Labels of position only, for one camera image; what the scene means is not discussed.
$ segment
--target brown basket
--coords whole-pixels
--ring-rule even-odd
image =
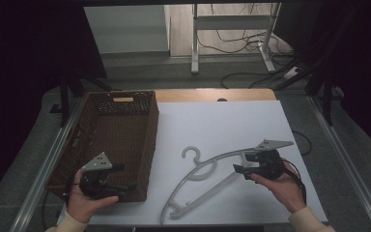
[[[89,93],[46,188],[63,199],[74,172],[105,152],[112,163],[125,165],[124,171],[108,176],[108,185],[138,182],[137,188],[129,191],[121,202],[145,201],[157,124],[158,108],[153,91]]]

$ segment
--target white board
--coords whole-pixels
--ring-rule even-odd
[[[91,224],[158,226],[170,194],[196,165],[185,147],[201,151],[201,161],[245,148],[264,139],[294,141],[279,101],[170,102],[159,103],[157,147],[148,198],[141,203],[121,203],[100,210]],[[327,221],[297,144],[278,149],[281,157],[300,171],[306,185],[307,204],[321,221]],[[187,182],[176,202],[185,205],[234,171],[241,158],[222,159],[213,175],[202,182]],[[180,218],[164,217],[164,225],[248,225],[288,222],[290,213],[268,191],[243,175]]]

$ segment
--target basket handle hole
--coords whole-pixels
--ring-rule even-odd
[[[134,102],[134,98],[113,98],[114,102]]]

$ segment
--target table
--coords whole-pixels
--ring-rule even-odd
[[[188,182],[172,198],[186,206],[225,178],[225,185],[183,216],[173,219],[173,207],[163,212],[172,190],[195,164],[182,150],[196,146],[201,161],[255,147],[263,139],[295,141],[282,106],[271,90],[157,90],[157,145],[145,202],[121,203],[97,212],[92,224],[113,226],[214,226],[287,223],[290,213],[263,187],[234,174],[241,156],[220,159],[209,178]],[[218,99],[228,102],[217,102]],[[293,162],[307,188],[307,204],[327,221],[297,145],[278,149]]]

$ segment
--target human hand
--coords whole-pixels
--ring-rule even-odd
[[[93,200],[92,198],[85,196],[80,189],[79,184],[77,184],[80,183],[82,176],[82,170],[78,170],[74,175],[74,185],[71,187],[68,214],[77,221],[87,223],[97,210],[116,203],[119,200],[119,197],[109,196],[103,199]]]
[[[284,165],[288,170],[298,175],[288,162],[284,161]],[[281,177],[273,181],[254,173],[250,176],[256,183],[267,187],[291,214],[306,207],[300,187],[288,174],[284,173]]]

